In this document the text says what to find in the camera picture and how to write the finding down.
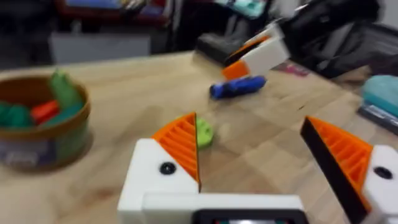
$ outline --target blue container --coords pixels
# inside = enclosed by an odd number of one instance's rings
[[[218,100],[255,93],[266,84],[266,81],[263,76],[257,76],[237,78],[226,83],[214,84],[210,87],[210,96]]]

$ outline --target gray wall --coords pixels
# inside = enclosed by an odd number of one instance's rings
[[[381,23],[398,29],[398,0],[379,0],[385,5]]]

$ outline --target label on bowl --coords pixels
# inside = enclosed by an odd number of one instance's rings
[[[87,122],[56,138],[10,141],[0,139],[0,161],[9,166],[38,167],[68,159],[83,149]]]

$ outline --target display screen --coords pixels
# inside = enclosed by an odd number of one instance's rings
[[[215,224],[294,224],[283,220],[227,220],[215,221]]]

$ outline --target red toy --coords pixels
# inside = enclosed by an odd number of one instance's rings
[[[53,118],[59,113],[59,107],[56,100],[49,101],[31,109],[30,115],[35,120],[35,124],[41,124]]]

